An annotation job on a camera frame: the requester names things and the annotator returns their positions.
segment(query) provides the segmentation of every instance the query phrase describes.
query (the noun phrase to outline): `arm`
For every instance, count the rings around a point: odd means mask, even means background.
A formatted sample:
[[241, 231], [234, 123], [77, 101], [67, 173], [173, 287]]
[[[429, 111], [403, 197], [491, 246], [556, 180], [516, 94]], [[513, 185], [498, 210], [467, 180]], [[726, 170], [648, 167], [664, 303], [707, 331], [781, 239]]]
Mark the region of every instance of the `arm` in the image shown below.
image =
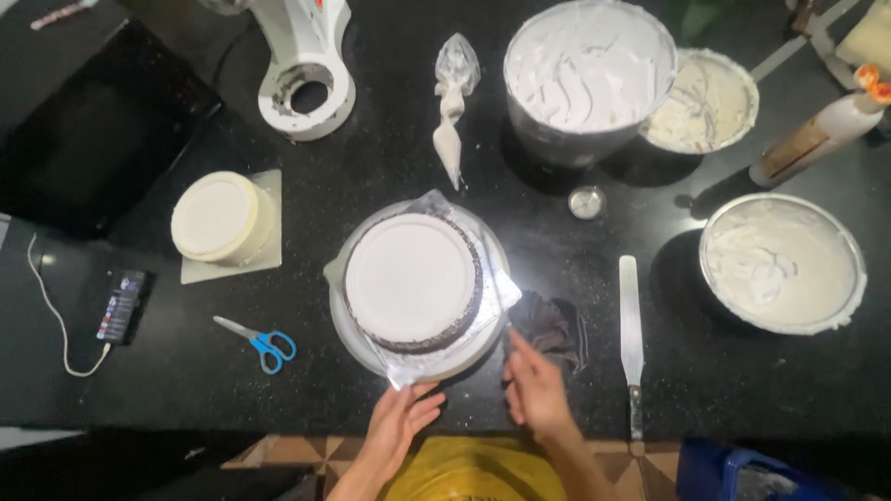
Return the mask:
[[618, 499], [572, 419], [560, 369], [512, 329], [510, 336], [514, 351], [504, 364], [504, 380], [510, 382], [505, 396], [511, 417], [532, 430], [560, 476], [568, 501]]
[[328, 501], [374, 501], [399, 471], [412, 439], [439, 417], [446, 396], [438, 393], [419, 400], [436, 383], [414, 384], [400, 391], [389, 388], [374, 406], [362, 450], [334, 486]]

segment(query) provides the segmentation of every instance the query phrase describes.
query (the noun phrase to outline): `offset spatula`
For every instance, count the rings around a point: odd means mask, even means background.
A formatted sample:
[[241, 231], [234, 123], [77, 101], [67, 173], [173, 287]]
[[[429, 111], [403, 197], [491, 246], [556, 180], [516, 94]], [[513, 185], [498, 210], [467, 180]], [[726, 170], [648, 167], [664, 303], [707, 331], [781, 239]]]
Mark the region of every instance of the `offset spatula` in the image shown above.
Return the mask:
[[641, 302], [637, 291], [637, 260], [622, 256], [618, 261], [619, 308], [622, 314], [622, 367], [628, 380], [631, 415], [631, 453], [643, 456], [643, 413], [641, 410], [641, 373], [643, 339], [641, 337]]

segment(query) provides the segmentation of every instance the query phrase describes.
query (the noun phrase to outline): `cloth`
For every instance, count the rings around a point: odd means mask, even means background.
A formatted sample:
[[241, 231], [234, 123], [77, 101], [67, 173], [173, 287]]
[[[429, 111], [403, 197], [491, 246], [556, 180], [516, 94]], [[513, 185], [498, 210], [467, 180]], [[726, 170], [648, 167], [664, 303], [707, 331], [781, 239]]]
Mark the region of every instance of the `cloth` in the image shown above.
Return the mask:
[[406, 458], [379, 501], [564, 501], [560, 477], [515, 439], [432, 437]]
[[588, 365], [588, 334], [578, 308], [567, 300], [545, 301], [538, 292], [523, 297], [508, 312], [514, 329], [556, 366], [568, 363], [572, 374]]

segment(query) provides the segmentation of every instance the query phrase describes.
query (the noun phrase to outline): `yellow shirt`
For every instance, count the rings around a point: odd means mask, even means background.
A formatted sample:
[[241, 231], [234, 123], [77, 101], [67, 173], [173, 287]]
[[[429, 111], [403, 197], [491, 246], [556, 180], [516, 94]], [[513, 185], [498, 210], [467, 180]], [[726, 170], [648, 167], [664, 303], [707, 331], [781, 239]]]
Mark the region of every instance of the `yellow shirt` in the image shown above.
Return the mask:
[[514, 439], [435, 437], [409, 456], [380, 501], [566, 501], [560, 478]]

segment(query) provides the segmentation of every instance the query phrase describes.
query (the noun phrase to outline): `person's left hand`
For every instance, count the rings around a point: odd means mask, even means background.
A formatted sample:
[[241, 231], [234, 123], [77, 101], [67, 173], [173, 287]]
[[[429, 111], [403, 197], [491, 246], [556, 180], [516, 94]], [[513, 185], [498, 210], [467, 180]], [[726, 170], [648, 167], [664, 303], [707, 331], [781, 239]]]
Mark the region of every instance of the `person's left hand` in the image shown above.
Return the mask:
[[414, 435], [439, 417], [439, 406], [446, 401], [446, 395], [438, 393], [418, 400], [436, 386], [435, 382], [426, 382], [405, 386], [400, 391], [390, 387], [374, 407], [356, 463], [373, 466], [381, 483], [399, 471]]

